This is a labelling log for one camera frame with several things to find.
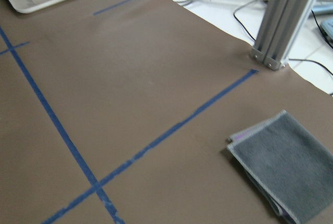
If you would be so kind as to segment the aluminium frame post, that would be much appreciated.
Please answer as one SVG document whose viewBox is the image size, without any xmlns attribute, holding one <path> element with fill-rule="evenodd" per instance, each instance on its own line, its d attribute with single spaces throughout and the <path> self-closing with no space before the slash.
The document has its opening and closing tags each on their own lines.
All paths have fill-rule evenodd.
<svg viewBox="0 0 333 224">
<path fill-rule="evenodd" d="M 288 53 L 316 0 L 269 0 L 251 56 L 271 70 L 288 63 Z"/>
</svg>

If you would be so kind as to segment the grey folded cloth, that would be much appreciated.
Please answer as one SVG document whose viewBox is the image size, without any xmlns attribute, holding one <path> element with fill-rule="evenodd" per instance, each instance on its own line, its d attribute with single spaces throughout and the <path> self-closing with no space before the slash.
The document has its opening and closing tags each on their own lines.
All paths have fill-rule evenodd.
<svg viewBox="0 0 333 224">
<path fill-rule="evenodd" d="M 285 110 L 228 139 L 227 149 L 288 223 L 332 207 L 332 153 Z"/>
</svg>

